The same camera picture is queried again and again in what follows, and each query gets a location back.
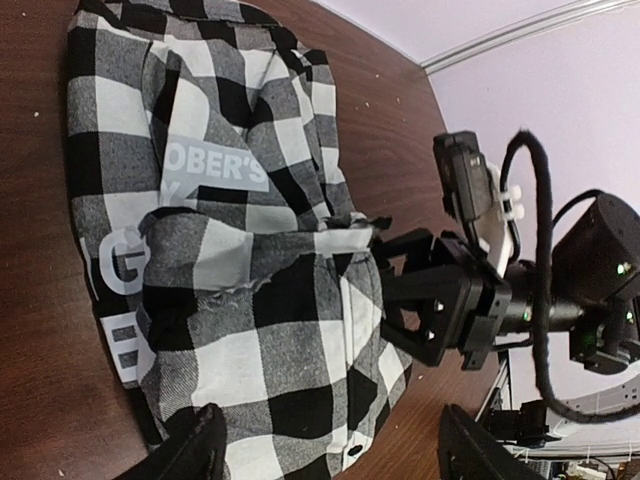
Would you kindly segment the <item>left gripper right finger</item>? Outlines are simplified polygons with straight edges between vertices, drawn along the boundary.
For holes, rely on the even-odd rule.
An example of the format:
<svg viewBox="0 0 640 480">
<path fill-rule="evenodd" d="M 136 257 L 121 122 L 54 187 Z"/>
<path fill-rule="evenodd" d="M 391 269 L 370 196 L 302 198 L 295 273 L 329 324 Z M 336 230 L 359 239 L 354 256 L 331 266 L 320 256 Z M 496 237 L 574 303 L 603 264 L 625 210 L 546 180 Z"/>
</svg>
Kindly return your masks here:
<svg viewBox="0 0 640 480">
<path fill-rule="evenodd" d="M 442 480 L 542 480 L 514 458 L 460 406 L 445 405 L 438 435 Z"/>
</svg>

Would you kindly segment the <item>black white plaid shirt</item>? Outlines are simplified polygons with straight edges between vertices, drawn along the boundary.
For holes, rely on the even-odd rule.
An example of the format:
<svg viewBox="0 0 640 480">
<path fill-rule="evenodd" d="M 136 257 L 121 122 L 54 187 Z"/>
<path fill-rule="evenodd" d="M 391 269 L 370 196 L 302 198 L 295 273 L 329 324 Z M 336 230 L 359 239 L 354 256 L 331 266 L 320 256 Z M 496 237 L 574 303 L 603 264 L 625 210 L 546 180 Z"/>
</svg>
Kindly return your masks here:
<svg viewBox="0 0 640 480">
<path fill-rule="evenodd" d="M 236 1 L 82 1 L 67 41 L 71 213 L 145 443 L 213 404 L 207 479 L 347 470 L 412 360 L 380 334 L 326 55 Z"/>
</svg>

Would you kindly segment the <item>right aluminium post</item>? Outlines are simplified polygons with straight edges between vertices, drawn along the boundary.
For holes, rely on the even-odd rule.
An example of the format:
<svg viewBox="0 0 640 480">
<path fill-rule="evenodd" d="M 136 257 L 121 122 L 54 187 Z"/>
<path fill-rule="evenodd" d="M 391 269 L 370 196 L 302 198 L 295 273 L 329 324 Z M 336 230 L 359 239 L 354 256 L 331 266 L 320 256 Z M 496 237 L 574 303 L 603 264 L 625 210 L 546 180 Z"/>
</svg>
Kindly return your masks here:
<svg viewBox="0 0 640 480">
<path fill-rule="evenodd" d="M 497 48 L 513 44 L 519 40 L 546 33 L 570 25 L 588 17 L 604 14 L 637 4 L 637 1 L 592 0 L 572 1 L 568 4 L 503 26 L 466 43 L 446 50 L 427 60 L 420 67 L 427 75 L 445 70 Z"/>
</svg>

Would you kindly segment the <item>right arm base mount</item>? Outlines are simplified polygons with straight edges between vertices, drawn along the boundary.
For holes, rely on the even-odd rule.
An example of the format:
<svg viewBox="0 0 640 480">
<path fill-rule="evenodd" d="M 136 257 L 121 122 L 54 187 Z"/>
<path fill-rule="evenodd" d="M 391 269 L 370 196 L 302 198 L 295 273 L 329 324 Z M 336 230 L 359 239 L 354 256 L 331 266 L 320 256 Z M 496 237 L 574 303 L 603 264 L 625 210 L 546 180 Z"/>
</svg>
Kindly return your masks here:
<svg viewBox="0 0 640 480">
<path fill-rule="evenodd" d="M 540 449 L 555 441 L 550 435 L 546 416 L 544 402 L 535 400 L 524 403 L 519 410 L 491 409 L 483 426 L 498 442 Z"/>
</svg>

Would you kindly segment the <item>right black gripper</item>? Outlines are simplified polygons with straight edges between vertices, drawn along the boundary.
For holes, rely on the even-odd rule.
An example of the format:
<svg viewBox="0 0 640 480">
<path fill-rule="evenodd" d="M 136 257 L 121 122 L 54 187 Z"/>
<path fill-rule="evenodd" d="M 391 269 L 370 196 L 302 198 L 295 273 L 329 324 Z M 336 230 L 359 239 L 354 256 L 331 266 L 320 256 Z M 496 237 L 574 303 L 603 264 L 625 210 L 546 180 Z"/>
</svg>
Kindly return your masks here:
<svg viewBox="0 0 640 480">
<path fill-rule="evenodd" d="M 456 233 L 425 228 L 371 242 L 382 282 L 381 335 L 427 367 L 456 350 L 479 370 L 498 336 L 532 334 L 536 265 L 518 261 L 500 275 Z"/>
</svg>

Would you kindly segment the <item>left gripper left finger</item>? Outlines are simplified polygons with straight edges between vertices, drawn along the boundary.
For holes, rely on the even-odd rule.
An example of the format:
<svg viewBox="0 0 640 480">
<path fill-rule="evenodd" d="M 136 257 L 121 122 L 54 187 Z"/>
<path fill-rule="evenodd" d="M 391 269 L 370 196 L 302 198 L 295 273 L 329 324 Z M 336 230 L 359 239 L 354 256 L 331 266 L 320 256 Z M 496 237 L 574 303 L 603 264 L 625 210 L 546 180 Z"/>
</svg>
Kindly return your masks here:
<svg viewBox="0 0 640 480">
<path fill-rule="evenodd" d="M 185 433 L 169 438 L 132 467 L 133 479 L 222 479 L 227 426 L 215 404 L 202 407 Z"/>
</svg>

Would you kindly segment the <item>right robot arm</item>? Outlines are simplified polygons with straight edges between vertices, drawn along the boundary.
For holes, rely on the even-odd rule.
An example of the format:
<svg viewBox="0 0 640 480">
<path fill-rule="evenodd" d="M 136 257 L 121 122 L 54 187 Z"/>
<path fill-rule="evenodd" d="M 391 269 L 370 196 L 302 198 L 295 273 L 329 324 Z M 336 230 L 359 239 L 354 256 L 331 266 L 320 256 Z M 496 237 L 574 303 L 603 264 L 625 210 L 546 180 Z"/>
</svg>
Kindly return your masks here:
<svg viewBox="0 0 640 480">
<path fill-rule="evenodd" d="M 549 332 L 569 334 L 569 356 L 616 375 L 639 358 L 639 218 L 620 198 L 587 193 L 589 208 L 553 251 Z M 449 349 L 479 370 L 496 338 L 531 334 L 536 267 L 498 268 L 445 231 L 417 229 L 373 246 L 383 289 L 382 336 L 435 367 Z"/>
</svg>

